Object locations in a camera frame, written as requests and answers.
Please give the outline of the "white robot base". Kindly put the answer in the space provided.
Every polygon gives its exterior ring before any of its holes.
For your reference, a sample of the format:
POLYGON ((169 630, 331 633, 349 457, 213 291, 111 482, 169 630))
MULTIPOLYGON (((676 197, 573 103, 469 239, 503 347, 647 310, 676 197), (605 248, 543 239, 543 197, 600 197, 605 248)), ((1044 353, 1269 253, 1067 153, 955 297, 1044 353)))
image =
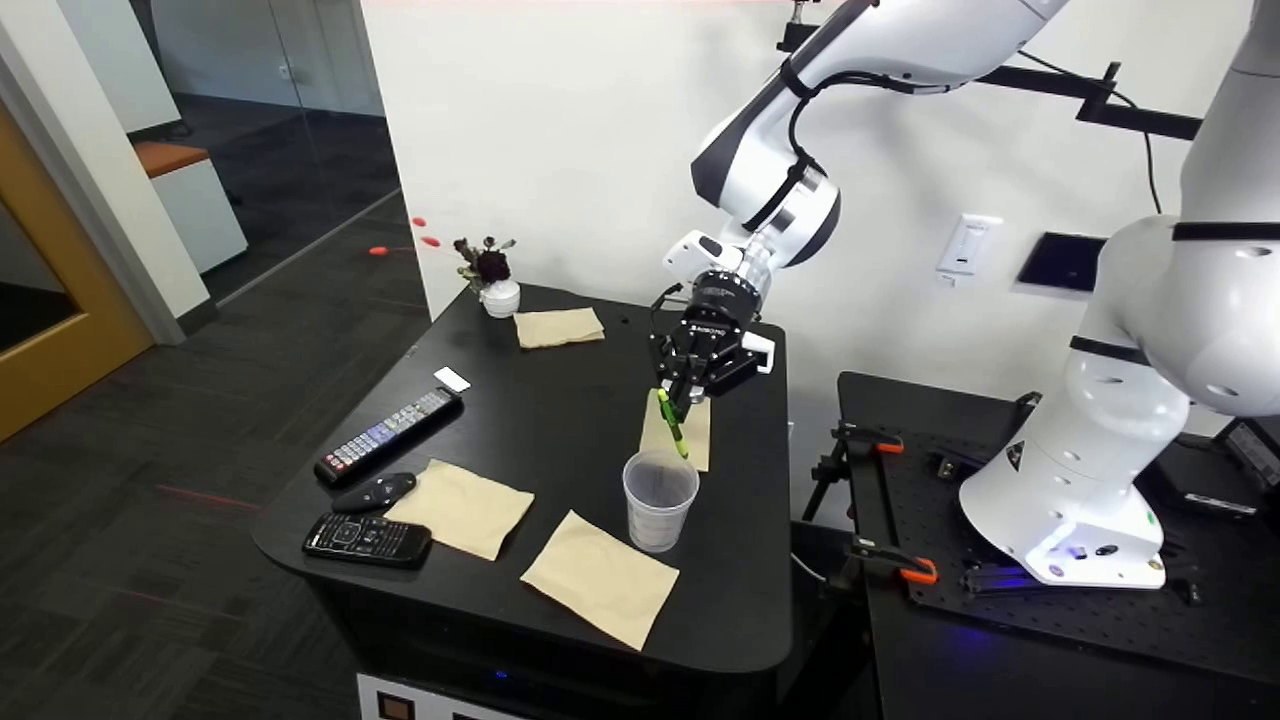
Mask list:
POLYGON ((1135 475, 1198 404, 1280 411, 1280 0, 1252 0, 1184 155, 1181 207, 1104 244, 1055 390, 962 485, 962 513, 1035 580, 1050 526, 1079 518, 1120 540, 1126 578, 1162 587, 1164 529, 1135 475))

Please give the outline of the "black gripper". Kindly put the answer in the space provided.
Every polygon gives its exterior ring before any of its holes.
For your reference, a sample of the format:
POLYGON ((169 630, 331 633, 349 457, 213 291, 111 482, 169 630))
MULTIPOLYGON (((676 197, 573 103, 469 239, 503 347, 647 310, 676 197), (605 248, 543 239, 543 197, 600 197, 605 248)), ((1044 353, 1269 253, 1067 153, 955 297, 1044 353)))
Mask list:
POLYGON ((672 411, 690 418, 696 400, 768 373, 774 340, 756 324, 761 291, 751 285, 722 273, 691 282, 690 310, 647 335, 651 391, 672 390, 672 411))

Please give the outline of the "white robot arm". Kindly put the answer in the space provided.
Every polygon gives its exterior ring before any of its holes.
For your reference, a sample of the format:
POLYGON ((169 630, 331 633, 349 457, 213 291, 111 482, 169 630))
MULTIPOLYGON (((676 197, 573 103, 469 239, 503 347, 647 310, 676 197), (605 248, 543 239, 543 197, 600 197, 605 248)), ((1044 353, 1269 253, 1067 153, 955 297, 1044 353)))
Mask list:
POLYGON ((901 95, 966 87, 1013 61, 1067 0, 842 0, 691 155, 691 188, 729 215, 663 256, 691 301, 651 340, 662 411, 774 370, 756 335, 774 277, 813 261, 842 223, 842 188, 801 144, 801 116, 842 86, 901 95))

